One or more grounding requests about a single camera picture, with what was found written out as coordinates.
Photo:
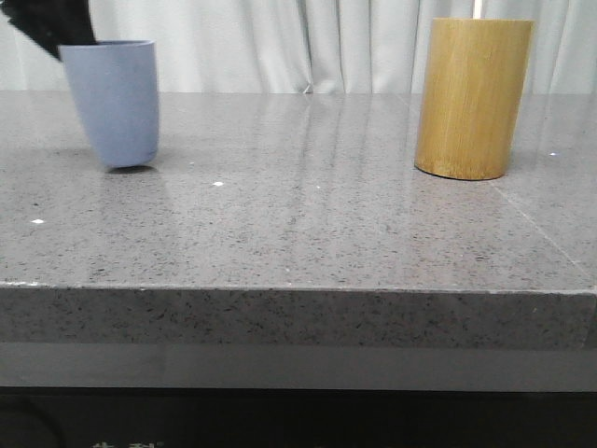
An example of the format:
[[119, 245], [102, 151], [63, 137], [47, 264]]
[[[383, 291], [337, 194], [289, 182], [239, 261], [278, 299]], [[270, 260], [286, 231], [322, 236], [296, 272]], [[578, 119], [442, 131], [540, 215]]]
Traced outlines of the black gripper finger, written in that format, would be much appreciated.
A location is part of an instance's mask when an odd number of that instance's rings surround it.
[[59, 62], [60, 46], [97, 44], [87, 0], [6, 0], [1, 2], [1, 12]]

